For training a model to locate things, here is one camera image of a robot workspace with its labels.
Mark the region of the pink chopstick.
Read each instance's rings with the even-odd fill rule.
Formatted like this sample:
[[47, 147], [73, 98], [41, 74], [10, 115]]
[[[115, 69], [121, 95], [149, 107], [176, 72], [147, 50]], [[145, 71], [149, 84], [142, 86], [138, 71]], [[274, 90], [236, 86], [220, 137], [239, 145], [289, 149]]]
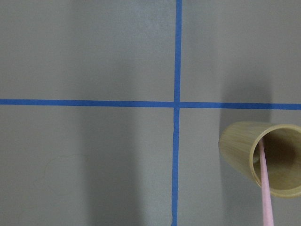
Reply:
[[269, 178], [267, 163], [264, 151], [263, 140], [261, 139], [258, 143], [259, 152], [260, 152], [260, 165], [261, 165], [261, 197], [262, 197], [262, 215], [263, 215], [263, 225], [264, 226], [273, 226], [273, 210], [271, 203], [271, 195], [269, 188]]

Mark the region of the tan bamboo cup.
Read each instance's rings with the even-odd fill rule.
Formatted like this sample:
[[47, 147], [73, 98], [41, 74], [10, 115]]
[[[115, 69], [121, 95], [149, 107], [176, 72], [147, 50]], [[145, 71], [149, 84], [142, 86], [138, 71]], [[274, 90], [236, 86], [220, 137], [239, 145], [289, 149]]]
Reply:
[[262, 140], [270, 193], [281, 198], [301, 194], [301, 128], [292, 124], [239, 121], [229, 125], [219, 139], [225, 161], [257, 185], [261, 185]]

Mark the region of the blue tape line lengthwise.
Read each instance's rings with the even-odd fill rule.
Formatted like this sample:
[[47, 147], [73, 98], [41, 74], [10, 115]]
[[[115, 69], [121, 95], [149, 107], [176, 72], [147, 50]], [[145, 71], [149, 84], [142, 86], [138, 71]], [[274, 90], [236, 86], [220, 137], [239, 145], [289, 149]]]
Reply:
[[179, 133], [182, 59], [182, 1], [176, 1], [175, 49], [174, 49], [174, 106], [173, 106], [173, 149], [172, 149], [172, 226], [178, 225], [178, 174], [179, 174]]

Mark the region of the blue tape line crosswise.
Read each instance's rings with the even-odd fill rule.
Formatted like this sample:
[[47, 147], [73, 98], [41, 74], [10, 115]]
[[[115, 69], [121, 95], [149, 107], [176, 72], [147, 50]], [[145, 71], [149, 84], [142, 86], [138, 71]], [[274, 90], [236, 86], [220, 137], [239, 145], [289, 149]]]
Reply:
[[300, 110], [300, 104], [287, 103], [228, 103], [228, 102], [175, 102], [175, 101], [112, 101], [112, 100], [50, 100], [50, 99], [1, 99], [1, 105], [32, 106], [92, 106], [92, 107], [146, 107], [194, 109], [260, 109]]

